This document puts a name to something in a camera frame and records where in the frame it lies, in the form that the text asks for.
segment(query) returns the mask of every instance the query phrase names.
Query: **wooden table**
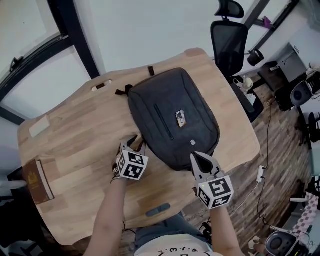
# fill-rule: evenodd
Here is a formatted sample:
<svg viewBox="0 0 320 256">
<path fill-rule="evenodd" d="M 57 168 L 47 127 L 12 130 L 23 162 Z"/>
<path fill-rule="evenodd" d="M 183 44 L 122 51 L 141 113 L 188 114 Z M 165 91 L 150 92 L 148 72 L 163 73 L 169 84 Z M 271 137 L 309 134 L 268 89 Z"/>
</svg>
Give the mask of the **wooden table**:
<svg viewBox="0 0 320 256">
<path fill-rule="evenodd" d="M 214 157 L 226 171 L 252 160 L 260 145 L 249 119 L 219 69 L 199 48 L 153 65 L 156 74 L 177 67 L 192 77 L 220 127 Z M 48 113 L 25 121 L 18 130 L 22 165 L 40 158 L 55 199 L 37 205 L 44 222 L 62 245 L 91 236 L 97 211 L 113 176 L 111 161 L 120 140 L 139 130 L 126 96 L 116 89 L 148 78 L 147 67 L 113 71 L 84 84 Z M 92 91 L 96 85 L 107 86 Z M 49 127 L 32 137 L 30 128 L 47 118 Z M 191 172 L 173 171 L 147 148 L 148 167 L 140 181 L 130 181 L 124 214 L 128 228 L 163 221 L 195 199 Z M 170 204 L 153 217 L 146 212 Z"/>
</svg>

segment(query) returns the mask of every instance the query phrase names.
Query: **brown book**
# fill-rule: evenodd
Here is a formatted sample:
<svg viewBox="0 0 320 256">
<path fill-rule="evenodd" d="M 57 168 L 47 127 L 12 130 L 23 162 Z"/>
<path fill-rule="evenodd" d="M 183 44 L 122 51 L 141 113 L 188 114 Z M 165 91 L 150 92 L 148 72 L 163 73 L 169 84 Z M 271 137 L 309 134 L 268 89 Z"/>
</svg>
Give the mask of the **brown book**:
<svg viewBox="0 0 320 256">
<path fill-rule="evenodd" d="M 34 159 L 23 167 L 23 177 L 36 205 L 55 198 L 39 160 Z"/>
</svg>

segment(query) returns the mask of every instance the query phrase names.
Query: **wooden floor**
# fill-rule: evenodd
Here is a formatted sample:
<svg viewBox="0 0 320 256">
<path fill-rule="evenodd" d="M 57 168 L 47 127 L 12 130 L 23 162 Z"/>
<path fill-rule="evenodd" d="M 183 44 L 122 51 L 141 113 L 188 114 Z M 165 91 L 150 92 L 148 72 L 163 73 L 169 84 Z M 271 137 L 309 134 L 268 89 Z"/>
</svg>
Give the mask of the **wooden floor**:
<svg viewBox="0 0 320 256">
<path fill-rule="evenodd" d="M 266 179 L 260 208 L 270 225 L 277 225 L 280 218 L 289 207 L 289 198 L 297 189 L 297 180 L 308 182 L 310 179 L 309 154 L 306 145 L 299 146 L 301 134 L 295 129 L 298 112 L 294 109 L 281 112 L 274 102 L 273 95 L 266 85 L 255 90 L 263 102 L 264 111 L 252 124 L 260 142 L 260 153 L 254 160 L 233 169 L 229 174 L 234 187 L 234 196 L 228 206 L 231 215 L 255 188 L 259 165 L 267 164 L 267 127 L 272 111 L 269 127 L 269 163 L 263 176 Z M 260 183 L 255 192 L 245 204 L 231 217 L 242 250 L 248 251 L 248 241 L 255 235 L 263 237 L 268 231 L 258 218 L 257 204 L 263 184 Z M 199 228 L 207 221 L 209 212 L 196 200 L 183 209 L 185 219 Z M 134 234 L 127 231 L 122 236 L 119 255 L 133 255 Z M 83 252 L 89 239 L 76 243 L 73 248 Z"/>
</svg>

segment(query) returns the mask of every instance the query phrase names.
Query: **backpack zipper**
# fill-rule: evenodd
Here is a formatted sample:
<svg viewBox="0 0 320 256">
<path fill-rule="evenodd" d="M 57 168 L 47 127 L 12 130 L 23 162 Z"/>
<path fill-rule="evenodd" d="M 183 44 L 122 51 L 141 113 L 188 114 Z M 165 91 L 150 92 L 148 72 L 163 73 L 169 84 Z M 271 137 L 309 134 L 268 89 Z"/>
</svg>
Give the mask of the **backpack zipper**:
<svg viewBox="0 0 320 256">
<path fill-rule="evenodd" d="M 158 114 L 158 116 L 159 116 L 159 118 L 160 118 L 160 120 L 161 120 L 161 122 L 162 122 L 162 124 L 163 124 L 163 126 L 164 126 L 164 128 L 165 128 L 165 130 L 166 130 L 166 133 L 169 135 L 170 139 L 173 140 L 174 137 L 172 136 L 172 133 L 170 132 L 169 127 L 167 126 L 167 124 L 166 124 L 166 122 L 165 122 L 165 119 L 164 119 L 164 117 L 162 116 L 158 105 L 157 105 L 157 104 L 154 104 L 154 108 L 155 108 L 155 111 L 157 112 L 157 114 Z"/>
</svg>

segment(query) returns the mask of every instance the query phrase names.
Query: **white t-shirt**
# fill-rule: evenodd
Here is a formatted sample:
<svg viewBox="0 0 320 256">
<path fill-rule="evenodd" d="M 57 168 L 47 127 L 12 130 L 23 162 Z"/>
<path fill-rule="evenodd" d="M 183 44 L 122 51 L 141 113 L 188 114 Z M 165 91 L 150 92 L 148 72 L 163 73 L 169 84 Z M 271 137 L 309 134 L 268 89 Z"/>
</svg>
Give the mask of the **white t-shirt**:
<svg viewBox="0 0 320 256">
<path fill-rule="evenodd" d="M 134 256 L 222 256 L 213 252 L 207 243 L 189 235 L 165 235 L 154 239 L 141 248 Z"/>
</svg>

